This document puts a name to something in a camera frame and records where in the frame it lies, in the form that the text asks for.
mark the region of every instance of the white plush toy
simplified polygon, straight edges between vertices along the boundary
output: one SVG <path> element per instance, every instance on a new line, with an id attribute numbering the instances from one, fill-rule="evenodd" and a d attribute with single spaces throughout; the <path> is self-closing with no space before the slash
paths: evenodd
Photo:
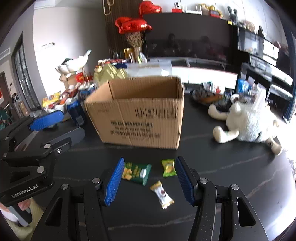
<path id="1" fill-rule="evenodd" d="M 281 145 L 273 139 L 279 123 L 268 105 L 253 109 L 251 105 L 235 102 L 229 113 L 223 113 L 212 104 L 209 107 L 209 115 L 214 119 L 226 121 L 229 129 L 224 131 L 220 126 L 214 128 L 213 135 L 217 142 L 225 143 L 235 138 L 247 142 L 266 142 L 274 154 L 279 155 L 282 152 Z"/>

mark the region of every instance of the cardboard box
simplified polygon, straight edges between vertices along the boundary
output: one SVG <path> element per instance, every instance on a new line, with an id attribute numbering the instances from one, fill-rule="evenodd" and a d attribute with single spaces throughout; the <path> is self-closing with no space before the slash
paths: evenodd
<path id="1" fill-rule="evenodd" d="M 22 101 L 19 102 L 19 107 L 20 107 L 20 109 L 21 109 L 21 111 L 22 111 L 22 113 L 23 113 L 24 116 L 28 116 L 29 115 L 29 112 L 28 112 L 26 106 L 24 105 L 24 103 Z"/>
<path id="2" fill-rule="evenodd" d="M 177 149 L 184 93 L 179 78 L 108 80 L 84 102 L 102 142 Z"/>
<path id="3" fill-rule="evenodd" d="M 68 78 L 65 74 L 61 74 L 59 79 L 60 79 L 60 81 L 62 81 L 64 83 L 66 90 L 69 88 L 70 85 L 75 86 L 77 84 L 76 74 L 73 74 L 73 75 L 69 76 Z"/>

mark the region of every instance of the red heart balloon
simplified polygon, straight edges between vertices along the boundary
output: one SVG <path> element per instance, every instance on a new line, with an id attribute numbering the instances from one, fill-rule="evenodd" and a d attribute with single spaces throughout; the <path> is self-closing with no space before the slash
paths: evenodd
<path id="1" fill-rule="evenodd" d="M 118 27 L 120 34 L 141 32 L 146 29 L 152 30 L 152 27 L 141 18 L 119 17 L 115 20 L 115 25 Z"/>
<path id="2" fill-rule="evenodd" d="M 151 1 L 144 1 L 140 4 L 139 13 L 141 18 L 148 13 L 161 13 L 163 9 L 161 6 L 154 5 Z"/>

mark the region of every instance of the green snack package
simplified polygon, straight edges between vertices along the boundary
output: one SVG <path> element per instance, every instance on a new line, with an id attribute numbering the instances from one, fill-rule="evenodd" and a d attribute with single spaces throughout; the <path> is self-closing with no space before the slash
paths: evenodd
<path id="1" fill-rule="evenodd" d="M 175 160 L 169 159 L 169 160 L 162 160 L 161 161 L 164 172 L 163 172 L 163 177 L 172 177 L 177 175 L 176 170 L 175 170 Z"/>
<path id="2" fill-rule="evenodd" d="M 141 183 L 143 186 L 145 186 L 148 180 L 150 170 L 150 164 L 145 165 L 126 162 L 124 164 L 122 178 L 129 181 Z"/>

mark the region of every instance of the black marble tabletop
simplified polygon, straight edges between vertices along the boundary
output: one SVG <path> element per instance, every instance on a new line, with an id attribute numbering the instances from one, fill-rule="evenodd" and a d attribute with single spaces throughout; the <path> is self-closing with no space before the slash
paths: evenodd
<path id="1" fill-rule="evenodd" d="M 178 178 L 163 178 L 161 160 L 183 156 L 189 167 L 217 185 L 237 184 L 256 211 L 269 240 L 283 232 L 296 217 L 296 191 L 291 164 L 285 152 L 275 157 L 265 143 L 237 140 L 218 144 L 213 128 L 225 123 L 208 116 L 185 96 L 182 132 L 178 150 L 137 148 L 103 144 L 88 123 L 85 138 L 61 154 L 55 165 L 55 186 L 36 196 L 45 208 L 64 183 L 83 185 L 106 168 L 115 166 L 122 156 L 126 161 L 152 165 L 146 186 L 122 180 L 115 201 L 103 209 L 112 240 L 187 240 L 196 207 L 186 202 Z M 160 180 L 175 203 L 162 209 L 149 187 Z M 218 240 L 221 206 L 216 209 L 213 240 Z M 80 221 L 81 233 L 85 223 Z"/>

